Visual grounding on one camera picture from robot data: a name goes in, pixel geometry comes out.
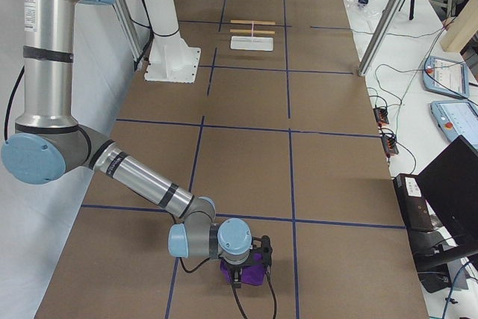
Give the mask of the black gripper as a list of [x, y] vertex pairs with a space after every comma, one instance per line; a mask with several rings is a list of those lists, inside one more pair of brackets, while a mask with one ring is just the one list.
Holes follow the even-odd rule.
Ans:
[[232, 264], [232, 263], [227, 262], [226, 266], [229, 270], [229, 275], [230, 275], [230, 278], [232, 280], [232, 282], [230, 284], [233, 284], [233, 285], [236, 285], [236, 286], [241, 286], [243, 284], [242, 281], [241, 281], [242, 269], [244, 267], [253, 266], [255, 264], [256, 263], [252, 260], [252, 254], [250, 254], [249, 258], [241, 264]]

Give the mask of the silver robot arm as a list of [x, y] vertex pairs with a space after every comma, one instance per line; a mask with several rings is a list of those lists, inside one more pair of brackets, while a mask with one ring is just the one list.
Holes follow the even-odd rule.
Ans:
[[102, 172], [176, 217], [168, 250], [178, 258], [220, 260], [233, 288], [270, 281], [272, 247], [254, 237], [246, 222], [215, 220], [214, 203], [194, 196], [122, 151], [72, 116], [75, 6], [114, 0], [24, 0], [25, 110], [1, 159], [16, 179], [43, 185], [77, 167]]

